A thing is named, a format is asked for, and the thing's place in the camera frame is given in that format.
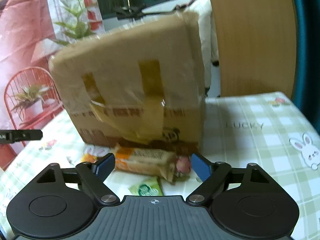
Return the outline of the small green snack packet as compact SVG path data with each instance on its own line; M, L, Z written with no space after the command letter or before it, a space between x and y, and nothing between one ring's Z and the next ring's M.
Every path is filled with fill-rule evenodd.
M129 187L134 196L164 196L157 177L151 177Z

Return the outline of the black exercise bike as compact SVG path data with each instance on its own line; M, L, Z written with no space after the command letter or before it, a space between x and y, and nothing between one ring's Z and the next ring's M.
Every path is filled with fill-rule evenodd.
M143 9L146 8L146 4L143 2L135 2L135 0L126 0L126 4L118 7L114 7L113 10L116 13L118 20L139 20L144 17Z

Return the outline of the brown cardboard box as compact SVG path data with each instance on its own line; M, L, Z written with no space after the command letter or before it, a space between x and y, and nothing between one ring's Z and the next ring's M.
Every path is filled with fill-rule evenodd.
M205 87L197 13L81 39L56 53L49 69L85 143L199 152Z

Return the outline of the pink small snack packet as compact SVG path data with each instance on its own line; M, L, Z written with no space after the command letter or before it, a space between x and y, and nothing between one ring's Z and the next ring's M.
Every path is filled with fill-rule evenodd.
M189 157L178 156L175 162L175 176L185 177L191 171L191 162Z

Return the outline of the white quilted blanket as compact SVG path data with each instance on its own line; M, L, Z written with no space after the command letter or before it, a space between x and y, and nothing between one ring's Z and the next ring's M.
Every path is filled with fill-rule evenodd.
M199 36L204 64L205 95L211 88L212 67L219 66L219 50L215 20L210 0L192 0L184 12L198 14Z

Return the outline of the orange wafer snack pack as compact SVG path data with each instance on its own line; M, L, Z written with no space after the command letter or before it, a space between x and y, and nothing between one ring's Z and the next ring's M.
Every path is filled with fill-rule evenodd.
M88 145L77 160L96 163L108 153L114 154L116 170L158 176L168 182L174 180L177 155L165 150L121 147L118 144L115 148Z

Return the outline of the green checked tablecloth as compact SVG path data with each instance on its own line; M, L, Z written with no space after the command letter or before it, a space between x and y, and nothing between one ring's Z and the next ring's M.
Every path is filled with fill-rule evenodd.
M107 153L83 142L66 111L42 131L42 140L30 142L1 175L1 231L8 239L7 205L42 169ZM319 239L319 134L283 93L208 98L201 150L210 161L233 167L259 164L299 206L292 237Z

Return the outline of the wooden board panel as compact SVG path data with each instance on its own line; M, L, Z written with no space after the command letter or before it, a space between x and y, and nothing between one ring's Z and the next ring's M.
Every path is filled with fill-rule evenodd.
M211 0L221 96L293 93L297 34L293 0Z

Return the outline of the red printed backdrop cloth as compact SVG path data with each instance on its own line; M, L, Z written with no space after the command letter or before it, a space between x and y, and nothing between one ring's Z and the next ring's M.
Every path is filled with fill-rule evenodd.
M63 110L48 63L104 31L97 0L1 0L1 129L41 129Z

